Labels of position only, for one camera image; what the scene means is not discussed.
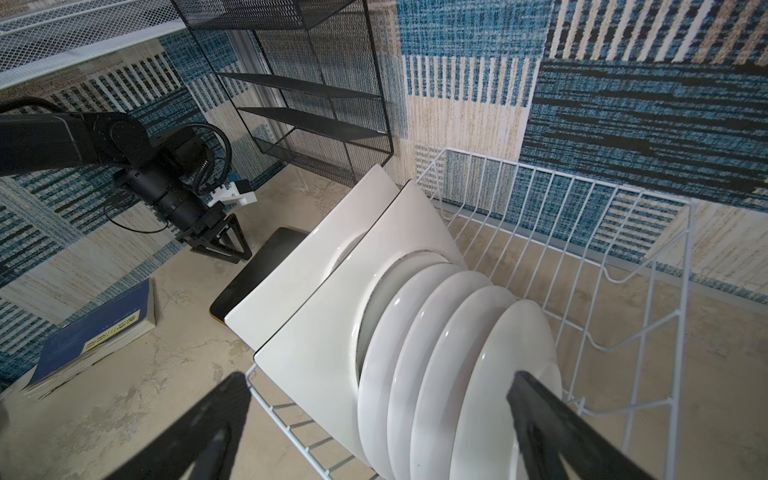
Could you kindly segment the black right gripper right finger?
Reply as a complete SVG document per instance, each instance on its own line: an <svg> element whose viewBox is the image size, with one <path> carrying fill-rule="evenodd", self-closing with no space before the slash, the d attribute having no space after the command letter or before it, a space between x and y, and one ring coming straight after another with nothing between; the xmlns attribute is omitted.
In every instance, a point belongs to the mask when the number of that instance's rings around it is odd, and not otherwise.
<svg viewBox="0 0 768 480"><path fill-rule="evenodd" d="M651 476L578 417L532 374L515 373L507 394L530 479L649 479Z"/></svg>

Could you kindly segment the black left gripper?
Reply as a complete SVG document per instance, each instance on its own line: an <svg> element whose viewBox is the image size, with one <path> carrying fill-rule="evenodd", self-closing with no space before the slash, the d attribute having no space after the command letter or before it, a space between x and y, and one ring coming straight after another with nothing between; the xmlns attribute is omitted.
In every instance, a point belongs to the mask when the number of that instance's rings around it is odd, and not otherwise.
<svg viewBox="0 0 768 480"><path fill-rule="evenodd" d="M227 216L223 203L205 209L180 206L170 214L170 223L177 230L175 239L190 245L195 253L233 264L252 256L236 215Z"/></svg>

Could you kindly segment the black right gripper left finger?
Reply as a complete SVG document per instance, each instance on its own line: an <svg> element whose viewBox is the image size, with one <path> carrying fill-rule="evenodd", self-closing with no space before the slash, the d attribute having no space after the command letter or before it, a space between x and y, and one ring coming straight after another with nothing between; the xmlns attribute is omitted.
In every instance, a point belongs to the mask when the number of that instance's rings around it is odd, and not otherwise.
<svg viewBox="0 0 768 480"><path fill-rule="evenodd" d="M228 479L251 400L245 374L227 376L109 479Z"/></svg>

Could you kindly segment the black square plate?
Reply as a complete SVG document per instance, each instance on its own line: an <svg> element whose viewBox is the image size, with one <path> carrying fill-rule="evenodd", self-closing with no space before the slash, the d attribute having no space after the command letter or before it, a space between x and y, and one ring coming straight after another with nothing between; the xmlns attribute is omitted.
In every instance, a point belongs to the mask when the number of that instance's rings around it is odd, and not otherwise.
<svg viewBox="0 0 768 480"><path fill-rule="evenodd" d="M307 236L305 231L278 228L213 301L209 308L210 315L224 324L225 316L259 286Z"/></svg>

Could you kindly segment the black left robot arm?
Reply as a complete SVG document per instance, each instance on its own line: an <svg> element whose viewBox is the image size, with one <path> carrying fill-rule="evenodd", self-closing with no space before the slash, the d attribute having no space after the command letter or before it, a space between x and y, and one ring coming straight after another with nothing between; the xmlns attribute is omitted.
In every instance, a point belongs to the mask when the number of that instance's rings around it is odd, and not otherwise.
<svg viewBox="0 0 768 480"><path fill-rule="evenodd" d="M205 197L226 184L233 149L222 129L193 122L157 135L122 112L70 112L37 97L1 105L4 177L90 165L115 168L113 193L146 204L195 253L239 263L252 252L237 217Z"/></svg>

